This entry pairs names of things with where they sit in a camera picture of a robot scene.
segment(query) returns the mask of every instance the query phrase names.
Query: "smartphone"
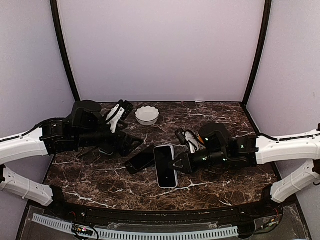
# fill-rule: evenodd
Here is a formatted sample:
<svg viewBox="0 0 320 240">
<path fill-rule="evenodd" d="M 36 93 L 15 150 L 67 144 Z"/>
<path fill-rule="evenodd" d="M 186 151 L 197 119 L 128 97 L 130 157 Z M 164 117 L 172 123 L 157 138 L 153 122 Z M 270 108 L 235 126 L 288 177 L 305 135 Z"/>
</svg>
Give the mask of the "smartphone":
<svg viewBox="0 0 320 240">
<path fill-rule="evenodd" d="M 141 170 L 151 167 L 155 164 L 155 156 L 154 156 L 155 145 L 150 145 L 142 152 L 135 155 L 130 160 L 124 163 L 124 166 L 128 170 L 130 174 L 136 174 Z"/>
<path fill-rule="evenodd" d="M 169 162 L 175 158 L 174 147 L 172 145 L 156 146 L 153 152 L 159 187 L 162 189 L 176 188 L 178 185 L 177 172 L 168 167 Z"/>
</svg>

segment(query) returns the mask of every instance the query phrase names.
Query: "white smartphone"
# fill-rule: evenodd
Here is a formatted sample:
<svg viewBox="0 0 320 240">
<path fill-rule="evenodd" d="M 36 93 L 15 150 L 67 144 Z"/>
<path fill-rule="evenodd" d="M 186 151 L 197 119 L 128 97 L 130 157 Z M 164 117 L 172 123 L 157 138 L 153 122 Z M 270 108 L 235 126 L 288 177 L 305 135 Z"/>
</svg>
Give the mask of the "white smartphone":
<svg viewBox="0 0 320 240">
<path fill-rule="evenodd" d="M 175 159 L 175 151 L 172 145 L 156 146 L 153 150 L 156 177 L 158 185 L 162 189 L 173 189 L 178 186 L 177 171 L 169 169 L 169 162 Z"/>
</svg>

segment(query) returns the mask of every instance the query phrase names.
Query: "white bowl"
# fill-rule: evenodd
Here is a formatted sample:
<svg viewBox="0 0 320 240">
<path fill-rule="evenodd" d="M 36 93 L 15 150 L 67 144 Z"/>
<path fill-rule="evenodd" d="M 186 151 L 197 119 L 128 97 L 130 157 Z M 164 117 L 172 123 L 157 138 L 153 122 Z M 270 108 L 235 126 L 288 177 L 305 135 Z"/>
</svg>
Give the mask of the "white bowl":
<svg viewBox="0 0 320 240">
<path fill-rule="evenodd" d="M 159 115 L 159 110 L 154 106 L 143 106 L 135 112 L 136 120 L 144 126 L 155 124 L 158 121 Z"/>
</svg>

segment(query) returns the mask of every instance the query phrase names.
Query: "curved black pole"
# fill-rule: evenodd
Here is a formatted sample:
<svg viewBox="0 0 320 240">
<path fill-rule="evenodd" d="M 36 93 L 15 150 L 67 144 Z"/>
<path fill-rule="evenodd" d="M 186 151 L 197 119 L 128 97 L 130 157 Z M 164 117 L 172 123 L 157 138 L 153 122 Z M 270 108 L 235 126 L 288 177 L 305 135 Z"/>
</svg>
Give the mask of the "curved black pole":
<svg viewBox="0 0 320 240">
<path fill-rule="evenodd" d="M 79 92 L 78 92 L 78 89 L 76 86 L 75 78 L 72 74 L 72 70 L 71 70 L 71 66 L 70 66 L 70 62 L 69 62 L 69 58 L 68 58 L 68 54 L 67 54 L 67 49 L 66 49 L 66 45 L 65 45 L 65 40 L 64 40 L 63 33 L 62 33 L 62 27 L 61 27 L 61 22 L 60 22 L 60 17 L 59 17 L 57 0 L 50 0 L 50 5 L 51 5 L 52 18 L 53 18 L 53 23 L 54 23 L 54 28 L 55 28 L 56 39 L 58 40 L 65 73 L 68 78 L 68 82 L 69 82 L 74 100 L 80 101 L 80 95 L 79 95 Z"/>
<path fill-rule="evenodd" d="M 244 97 L 242 100 L 242 103 L 244 104 L 244 106 L 247 106 L 252 89 L 255 84 L 262 52 L 263 52 L 264 45 L 265 45 L 268 23 L 269 23 L 270 12 L 271 12 L 271 4 L 272 4 L 272 0 L 265 0 L 265 2 L 264 2 L 264 11 L 263 11 L 259 41 L 258 41 L 258 45 L 256 47 L 255 57 L 254 57 L 249 81 L 246 86 L 245 94 L 244 94 Z"/>
</svg>

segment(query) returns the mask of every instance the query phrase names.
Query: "marble table surface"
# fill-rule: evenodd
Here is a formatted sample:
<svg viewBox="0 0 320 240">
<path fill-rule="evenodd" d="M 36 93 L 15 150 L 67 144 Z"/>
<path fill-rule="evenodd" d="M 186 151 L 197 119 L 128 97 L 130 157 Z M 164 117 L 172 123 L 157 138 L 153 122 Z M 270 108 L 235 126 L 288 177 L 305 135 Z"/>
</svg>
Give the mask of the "marble table surface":
<svg viewBox="0 0 320 240">
<path fill-rule="evenodd" d="M 61 187 L 69 203 L 119 210 L 183 211 L 257 202 L 262 189 L 276 182 L 269 164 L 237 172 L 224 171 L 218 166 L 188 175 L 178 172 L 175 189 L 158 187 L 154 167 L 130 175 L 123 163 L 151 144 L 172 144 L 176 156 L 186 151 L 175 136 L 178 128 L 197 133 L 204 124 L 216 122 L 224 123 L 234 138 L 255 134 L 239 103 L 137 102 L 133 105 L 125 132 L 144 139 L 143 145 L 128 157 L 107 156 L 90 148 L 58 154 L 44 183 Z M 160 112 L 158 122 L 152 126 L 142 126 L 135 119 L 135 110 L 147 105 Z M 113 106 L 113 103 L 102 103 L 102 113 Z"/>
</svg>

